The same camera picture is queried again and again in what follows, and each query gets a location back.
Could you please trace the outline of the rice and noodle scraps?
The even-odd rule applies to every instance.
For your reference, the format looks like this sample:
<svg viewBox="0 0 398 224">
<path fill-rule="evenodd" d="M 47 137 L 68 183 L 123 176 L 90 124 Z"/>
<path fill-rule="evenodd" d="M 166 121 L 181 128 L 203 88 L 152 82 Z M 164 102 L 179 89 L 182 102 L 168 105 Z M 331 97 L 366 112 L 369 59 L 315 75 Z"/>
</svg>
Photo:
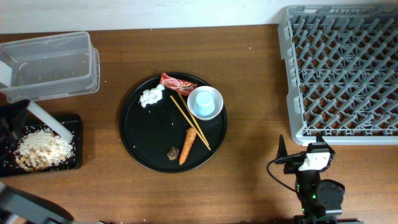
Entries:
<svg viewBox="0 0 398 224">
<path fill-rule="evenodd" d="M 17 142 L 16 164 L 26 172 L 68 164 L 75 155 L 75 145 L 55 134 L 50 128 L 36 129 Z"/>
</svg>

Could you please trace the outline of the orange carrot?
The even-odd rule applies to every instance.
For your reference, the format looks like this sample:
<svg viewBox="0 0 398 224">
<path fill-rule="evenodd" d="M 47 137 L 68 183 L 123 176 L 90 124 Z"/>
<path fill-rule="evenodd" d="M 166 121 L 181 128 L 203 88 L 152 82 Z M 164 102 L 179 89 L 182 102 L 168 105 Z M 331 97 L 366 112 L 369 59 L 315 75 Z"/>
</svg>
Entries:
<svg viewBox="0 0 398 224">
<path fill-rule="evenodd" d="M 190 149 L 192 147 L 193 142 L 195 141 L 197 135 L 197 131 L 195 128 L 189 128 L 187 130 L 187 135 L 185 138 L 185 142 L 182 148 L 182 152 L 180 155 L 180 159 L 178 161 L 179 165 L 183 165 L 185 163 L 185 161 L 187 160 L 187 157 L 189 155 Z"/>
</svg>

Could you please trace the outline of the brown food chunk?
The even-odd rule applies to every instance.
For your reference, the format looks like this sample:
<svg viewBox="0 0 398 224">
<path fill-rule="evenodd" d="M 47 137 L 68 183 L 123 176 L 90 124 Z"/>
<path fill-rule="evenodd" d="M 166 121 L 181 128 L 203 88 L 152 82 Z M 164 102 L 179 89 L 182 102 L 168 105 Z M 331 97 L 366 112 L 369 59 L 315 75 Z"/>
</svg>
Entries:
<svg viewBox="0 0 398 224">
<path fill-rule="evenodd" d="M 170 151 L 167 153 L 167 157 L 170 161 L 176 160 L 179 156 L 180 149 L 177 147 L 171 147 Z"/>
</svg>

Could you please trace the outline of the red snack wrapper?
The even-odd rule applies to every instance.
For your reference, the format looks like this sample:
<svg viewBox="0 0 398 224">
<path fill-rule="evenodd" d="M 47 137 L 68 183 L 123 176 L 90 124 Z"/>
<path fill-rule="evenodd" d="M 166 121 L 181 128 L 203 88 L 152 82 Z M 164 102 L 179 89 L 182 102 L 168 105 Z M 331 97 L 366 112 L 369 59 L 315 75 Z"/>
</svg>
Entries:
<svg viewBox="0 0 398 224">
<path fill-rule="evenodd" d="M 166 88 L 175 90 L 177 93 L 184 96 L 188 96 L 194 89 L 198 87 L 197 84 L 170 77 L 164 72 L 160 76 L 160 84 Z"/>
</svg>

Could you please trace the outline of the white tissue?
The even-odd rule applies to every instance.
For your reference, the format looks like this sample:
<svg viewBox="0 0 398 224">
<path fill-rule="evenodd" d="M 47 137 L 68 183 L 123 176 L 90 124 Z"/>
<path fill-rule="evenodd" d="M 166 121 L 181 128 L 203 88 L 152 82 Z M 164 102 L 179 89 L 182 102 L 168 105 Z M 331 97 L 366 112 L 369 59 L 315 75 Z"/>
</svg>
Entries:
<svg viewBox="0 0 398 224">
<path fill-rule="evenodd" d="M 158 84 L 155 88 L 144 90 L 139 98 L 139 102 L 143 108 L 147 105 L 156 104 L 162 99 L 162 91 L 165 87 L 162 84 Z"/>
</svg>

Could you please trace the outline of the white plate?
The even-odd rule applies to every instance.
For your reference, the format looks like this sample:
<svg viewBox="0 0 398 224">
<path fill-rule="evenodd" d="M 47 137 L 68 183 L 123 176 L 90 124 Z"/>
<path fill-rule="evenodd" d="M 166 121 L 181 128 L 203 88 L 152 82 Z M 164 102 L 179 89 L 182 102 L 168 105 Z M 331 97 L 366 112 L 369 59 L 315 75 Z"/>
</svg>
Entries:
<svg viewBox="0 0 398 224">
<path fill-rule="evenodd" d="M 64 138 L 67 142 L 72 142 L 73 134 L 62 123 L 58 122 L 34 101 L 29 101 L 27 110 L 48 127 L 53 129 L 61 138 Z"/>
</svg>

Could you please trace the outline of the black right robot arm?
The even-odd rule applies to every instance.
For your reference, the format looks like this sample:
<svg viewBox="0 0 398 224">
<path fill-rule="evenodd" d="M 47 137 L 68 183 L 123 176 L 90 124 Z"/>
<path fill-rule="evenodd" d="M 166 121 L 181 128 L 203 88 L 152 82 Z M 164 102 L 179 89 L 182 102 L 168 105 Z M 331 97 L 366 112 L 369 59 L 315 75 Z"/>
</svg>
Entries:
<svg viewBox="0 0 398 224">
<path fill-rule="evenodd" d="M 267 164 L 267 173 L 278 184 L 294 192 L 302 207 L 302 214 L 293 217 L 297 224 L 325 223 L 359 223 L 359 220 L 339 220 L 343 213 L 341 204 L 345 194 L 345 186 L 335 180 L 321 179 L 320 174 L 330 166 L 336 152 L 322 138 L 308 144 L 307 150 L 295 154 L 287 154 L 283 136 L 279 136 L 279 147 L 276 158 Z M 282 164 L 284 174 L 295 175 L 295 185 L 287 184 L 275 177 L 269 167 L 271 164 Z"/>
</svg>

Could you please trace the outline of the black rectangular tray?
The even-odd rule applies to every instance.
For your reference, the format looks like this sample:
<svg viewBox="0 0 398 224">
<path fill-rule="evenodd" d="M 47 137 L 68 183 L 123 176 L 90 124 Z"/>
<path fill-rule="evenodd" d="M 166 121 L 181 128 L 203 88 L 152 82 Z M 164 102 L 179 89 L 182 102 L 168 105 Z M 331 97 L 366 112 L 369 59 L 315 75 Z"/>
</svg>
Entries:
<svg viewBox="0 0 398 224">
<path fill-rule="evenodd" d="M 73 134 L 73 140 L 71 143 L 74 143 L 76 147 L 75 155 L 72 158 L 67 159 L 68 164 L 59 165 L 51 169 L 47 168 L 40 172 L 78 169 L 82 164 L 83 123 L 81 121 L 81 118 L 77 114 L 68 114 L 63 116 L 57 116 L 56 120 L 62 123 Z M 25 127 L 23 129 L 23 137 L 33 130 L 42 129 L 42 128 L 50 128 L 50 127 L 41 122 L 41 120 L 39 119 L 30 119 L 25 122 Z M 1 177 L 39 173 L 39 172 L 26 172 L 24 169 L 20 168 L 16 164 L 16 156 L 14 154 L 16 149 L 17 149 L 17 143 L 15 145 L 15 148 L 9 150 L 7 156 L 3 160 L 1 160 Z"/>
</svg>

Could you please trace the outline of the clear plastic bin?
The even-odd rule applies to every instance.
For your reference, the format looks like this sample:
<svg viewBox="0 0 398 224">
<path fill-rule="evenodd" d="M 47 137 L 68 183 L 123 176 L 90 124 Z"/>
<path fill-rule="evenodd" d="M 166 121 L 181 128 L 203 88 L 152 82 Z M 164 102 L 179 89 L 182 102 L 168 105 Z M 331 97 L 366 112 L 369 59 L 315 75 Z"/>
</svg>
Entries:
<svg viewBox="0 0 398 224">
<path fill-rule="evenodd" d="M 99 88 L 100 57 L 87 32 L 1 44 L 1 93 L 10 103 L 87 95 Z"/>
</svg>

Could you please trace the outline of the white bowl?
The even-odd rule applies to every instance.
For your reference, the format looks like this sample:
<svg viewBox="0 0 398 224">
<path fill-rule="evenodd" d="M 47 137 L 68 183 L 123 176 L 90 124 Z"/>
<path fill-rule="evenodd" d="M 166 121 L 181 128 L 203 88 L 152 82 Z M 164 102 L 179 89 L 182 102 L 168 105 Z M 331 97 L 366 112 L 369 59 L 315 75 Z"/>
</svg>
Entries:
<svg viewBox="0 0 398 224">
<path fill-rule="evenodd" d="M 209 91 L 213 95 L 215 101 L 214 112 L 212 112 L 212 114 L 206 117 L 200 117 L 199 115 L 196 115 L 196 113 L 194 112 L 195 97 L 200 91 Z M 190 112 L 194 115 L 194 117 L 203 121 L 208 121 L 215 118 L 219 113 L 221 113 L 221 110 L 223 109 L 224 106 L 224 102 L 221 93 L 216 88 L 213 88 L 212 86 L 199 86 L 189 94 L 187 99 L 187 105 Z"/>
</svg>

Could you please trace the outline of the light blue plastic cup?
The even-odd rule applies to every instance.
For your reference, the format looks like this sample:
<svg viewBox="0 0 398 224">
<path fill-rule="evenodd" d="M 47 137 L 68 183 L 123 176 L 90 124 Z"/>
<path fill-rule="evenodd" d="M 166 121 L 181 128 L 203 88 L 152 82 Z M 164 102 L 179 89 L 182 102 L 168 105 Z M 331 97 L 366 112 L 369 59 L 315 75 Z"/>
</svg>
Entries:
<svg viewBox="0 0 398 224">
<path fill-rule="evenodd" d="M 200 117 L 206 117 L 215 110 L 215 101 L 213 95 L 209 91 L 200 91 L 194 102 L 194 112 Z"/>
</svg>

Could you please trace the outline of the wooden chopstick lower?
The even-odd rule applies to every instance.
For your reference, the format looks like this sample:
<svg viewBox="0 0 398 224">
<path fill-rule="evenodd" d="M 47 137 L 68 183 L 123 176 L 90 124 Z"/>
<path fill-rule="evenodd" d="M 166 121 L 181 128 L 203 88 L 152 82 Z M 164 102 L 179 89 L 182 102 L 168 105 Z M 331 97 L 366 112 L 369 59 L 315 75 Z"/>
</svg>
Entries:
<svg viewBox="0 0 398 224">
<path fill-rule="evenodd" d="M 205 144 L 205 146 L 208 148 L 208 150 L 210 151 L 211 148 L 209 146 L 209 144 L 206 142 L 205 138 L 202 136 L 202 134 L 200 134 L 200 132 L 197 130 L 197 128 L 195 127 L 195 125 L 189 120 L 188 116 L 185 114 L 185 112 L 183 111 L 183 109 L 181 109 L 181 107 L 179 106 L 179 104 L 176 102 L 176 100 L 174 99 L 173 96 L 170 96 L 170 99 L 174 102 L 174 104 L 176 105 L 176 107 L 178 108 L 178 110 L 181 112 L 181 114 L 183 115 L 183 117 L 186 119 L 186 121 L 189 123 L 189 125 L 191 126 L 191 128 L 193 128 L 197 134 L 199 135 L 199 138 L 202 140 L 202 142 Z"/>
</svg>

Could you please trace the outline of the wooden chopstick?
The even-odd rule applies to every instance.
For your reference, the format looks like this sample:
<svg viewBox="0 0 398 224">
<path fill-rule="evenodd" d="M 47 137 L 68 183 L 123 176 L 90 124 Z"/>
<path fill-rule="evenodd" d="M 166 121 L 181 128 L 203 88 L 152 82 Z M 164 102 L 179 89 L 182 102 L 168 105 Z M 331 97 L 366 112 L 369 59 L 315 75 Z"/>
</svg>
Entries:
<svg viewBox="0 0 398 224">
<path fill-rule="evenodd" d="M 188 105 L 187 105 L 187 103 L 186 103 L 184 97 L 183 97 L 180 93 L 178 93 L 178 95 L 179 95 L 179 97 L 180 97 L 182 103 L 183 103 L 184 106 L 186 107 L 186 109 L 187 109 L 189 115 L 191 116 L 193 122 L 195 123 L 195 126 L 196 126 L 198 132 L 200 133 L 200 136 L 201 136 L 201 137 L 203 138 L 203 140 L 204 140 L 204 143 L 205 143 L 206 146 L 209 148 L 209 150 L 211 150 L 211 149 L 210 149 L 210 145 L 209 145 L 209 143 L 208 143 L 208 141 L 207 141 L 205 135 L 203 134 L 203 131 L 201 130 L 201 127 L 200 127 L 199 124 L 197 123 L 197 121 L 196 121 L 194 115 L 190 112 L 190 110 L 189 110 L 189 108 L 188 108 Z"/>
<path fill-rule="evenodd" d="M 178 110 L 181 112 L 181 114 L 183 115 L 183 117 L 186 119 L 186 121 L 189 123 L 189 125 L 191 126 L 191 128 L 193 128 L 197 134 L 199 135 L 199 138 L 202 140 L 202 142 L 205 144 L 205 146 L 208 148 L 208 150 L 210 151 L 211 148 L 209 146 L 209 144 L 206 142 L 205 138 L 202 136 L 202 134 L 200 134 L 200 132 L 197 130 L 197 128 L 195 127 L 195 125 L 189 120 L 188 116 L 185 114 L 185 112 L 183 111 L 183 109 L 181 109 L 181 107 L 179 106 L 179 104 L 176 102 L 176 100 L 174 99 L 173 96 L 170 96 L 170 99 L 174 102 L 174 104 L 176 105 L 176 107 L 178 108 Z"/>
</svg>

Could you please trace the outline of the wooden chopstick upper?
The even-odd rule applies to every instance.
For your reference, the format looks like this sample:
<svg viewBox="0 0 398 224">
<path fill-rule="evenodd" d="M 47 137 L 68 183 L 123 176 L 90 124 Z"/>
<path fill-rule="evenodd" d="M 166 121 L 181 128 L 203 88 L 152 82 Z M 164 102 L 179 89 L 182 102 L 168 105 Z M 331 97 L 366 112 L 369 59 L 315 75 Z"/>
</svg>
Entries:
<svg viewBox="0 0 398 224">
<path fill-rule="evenodd" d="M 201 130 L 201 127 L 200 127 L 199 124 L 197 123 L 197 121 L 196 121 L 194 115 L 190 112 L 190 110 L 189 110 L 189 108 L 188 108 L 188 105 L 187 105 L 187 103 L 186 103 L 184 97 L 183 97 L 180 93 L 178 93 L 178 95 L 179 95 L 179 97 L 180 97 L 182 103 L 183 103 L 184 106 L 186 107 L 186 109 L 187 109 L 189 115 L 191 116 L 193 122 L 195 123 L 195 126 L 196 126 L 198 132 L 200 133 L 200 136 L 201 136 L 201 137 L 203 138 L 203 140 L 204 140 L 204 143 L 205 143 L 206 146 L 209 148 L 209 150 L 211 150 L 211 149 L 210 149 L 210 145 L 209 145 L 209 143 L 208 143 L 208 141 L 207 141 L 205 135 L 203 134 L 203 131 Z"/>
</svg>

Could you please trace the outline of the round black serving tray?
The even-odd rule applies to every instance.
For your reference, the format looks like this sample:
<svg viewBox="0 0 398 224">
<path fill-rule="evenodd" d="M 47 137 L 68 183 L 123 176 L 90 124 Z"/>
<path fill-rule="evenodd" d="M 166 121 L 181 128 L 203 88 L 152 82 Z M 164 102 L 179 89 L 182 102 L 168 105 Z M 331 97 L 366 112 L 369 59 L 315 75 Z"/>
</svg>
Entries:
<svg viewBox="0 0 398 224">
<path fill-rule="evenodd" d="M 192 170 L 208 161 L 220 148 L 226 136 L 228 117 L 226 108 L 209 121 L 199 121 L 211 150 L 199 137 L 195 138 L 187 160 L 179 165 L 178 159 L 170 161 L 167 153 L 171 147 L 181 149 L 187 130 L 191 127 L 174 102 L 173 96 L 185 114 L 190 117 L 178 93 L 166 88 L 162 99 L 143 108 L 139 98 L 144 90 L 160 83 L 156 74 L 138 84 L 126 95 L 119 114 L 119 132 L 126 151 L 144 167 L 164 173 L 179 173 Z"/>
</svg>

